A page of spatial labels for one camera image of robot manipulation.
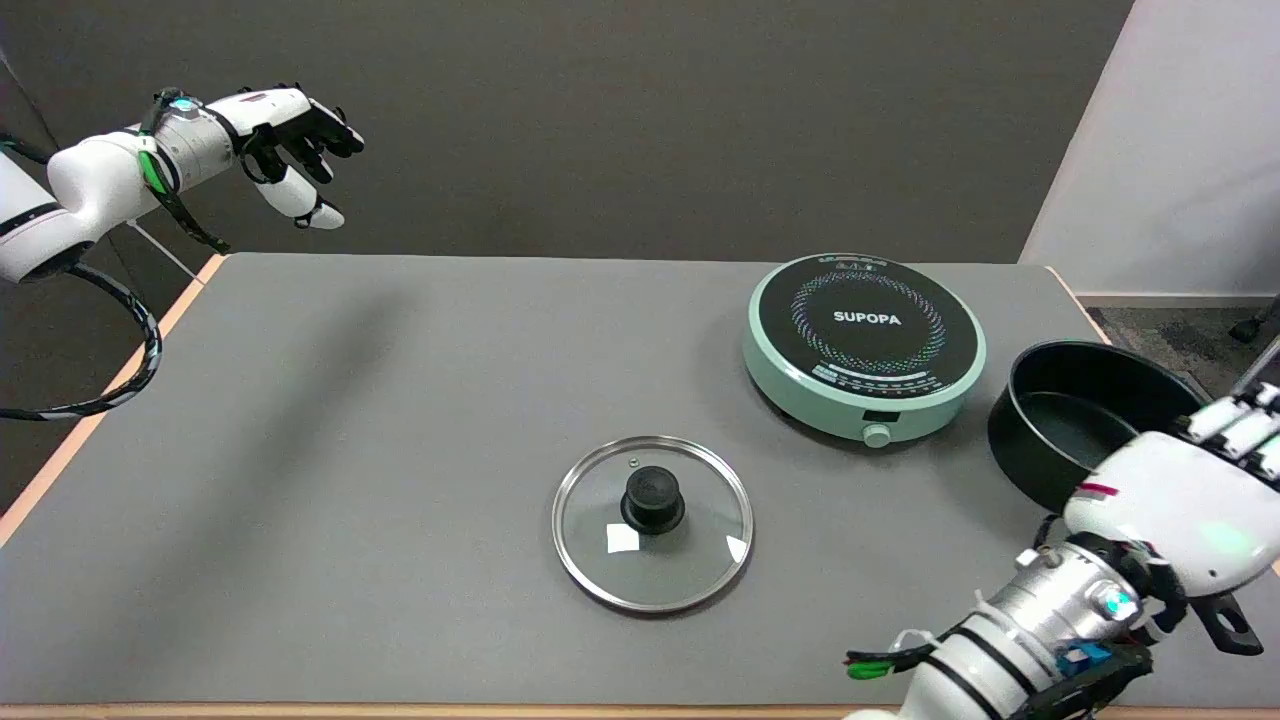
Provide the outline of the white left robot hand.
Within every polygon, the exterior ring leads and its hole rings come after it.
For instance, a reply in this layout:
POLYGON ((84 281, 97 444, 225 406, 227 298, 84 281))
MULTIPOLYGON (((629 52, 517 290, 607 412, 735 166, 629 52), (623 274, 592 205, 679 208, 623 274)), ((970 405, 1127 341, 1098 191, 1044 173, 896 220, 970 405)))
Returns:
POLYGON ((300 229, 343 227, 343 213, 317 187, 334 181, 326 158, 352 158, 365 150, 365 138, 339 108, 298 85, 278 85, 244 90, 204 110, 224 126, 239 168, 269 206, 300 229))

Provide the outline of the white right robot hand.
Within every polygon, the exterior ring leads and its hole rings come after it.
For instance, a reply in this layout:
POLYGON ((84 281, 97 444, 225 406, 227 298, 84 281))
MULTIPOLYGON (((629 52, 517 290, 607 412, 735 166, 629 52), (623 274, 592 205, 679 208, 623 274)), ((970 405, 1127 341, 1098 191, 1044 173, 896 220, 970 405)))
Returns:
POLYGON ((1277 387, 1140 433, 1076 487, 1064 519, 1071 533, 1144 547, 1190 598, 1249 584, 1277 561, 1277 387))

